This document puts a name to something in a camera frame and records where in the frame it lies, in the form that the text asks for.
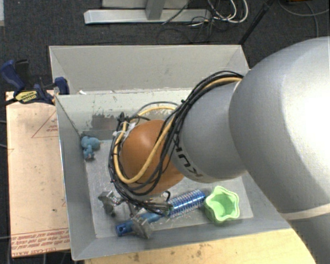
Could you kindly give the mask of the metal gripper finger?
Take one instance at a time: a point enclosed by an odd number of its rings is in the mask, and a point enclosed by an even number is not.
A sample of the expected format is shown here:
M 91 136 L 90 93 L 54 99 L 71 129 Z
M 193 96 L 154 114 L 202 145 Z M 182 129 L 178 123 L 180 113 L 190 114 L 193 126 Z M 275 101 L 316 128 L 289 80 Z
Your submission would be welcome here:
M 98 195 L 98 199 L 102 203 L 105 213 L 110 217 L 115 217 L 116 200 L 113 191 L 103 191 L 100 195 Z
M 131 228 L 132 231 L 139 236 L 140 238 L 149 239 L 151 234 L 153 233 L 152 228 L 150 227 L 150 223 L 144 217 L 139 215 L 133 217 L 131 219 L 132 224 Z

